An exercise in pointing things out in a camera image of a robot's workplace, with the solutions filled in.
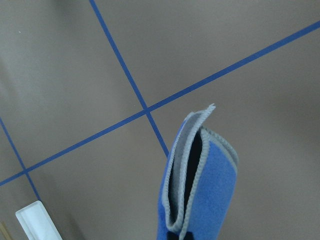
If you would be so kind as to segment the white wooden towel rack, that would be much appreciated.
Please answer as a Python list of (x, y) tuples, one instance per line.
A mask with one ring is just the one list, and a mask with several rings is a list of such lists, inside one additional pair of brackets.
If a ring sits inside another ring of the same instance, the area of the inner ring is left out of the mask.
[(56, 225), (42, 201), (22, 208), (0, 203), (0, 238), (2, 240), (61, 240)]

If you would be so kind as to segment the blue microfiber towel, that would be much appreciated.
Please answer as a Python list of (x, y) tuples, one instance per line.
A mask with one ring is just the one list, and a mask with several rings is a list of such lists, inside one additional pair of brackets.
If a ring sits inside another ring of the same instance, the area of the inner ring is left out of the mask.
[(228, 212), (238, 175), (238, 155), (204, 126), (215, 110), (191, 112), (168, 154), (158, 198), (159, 240), (215, 240)]

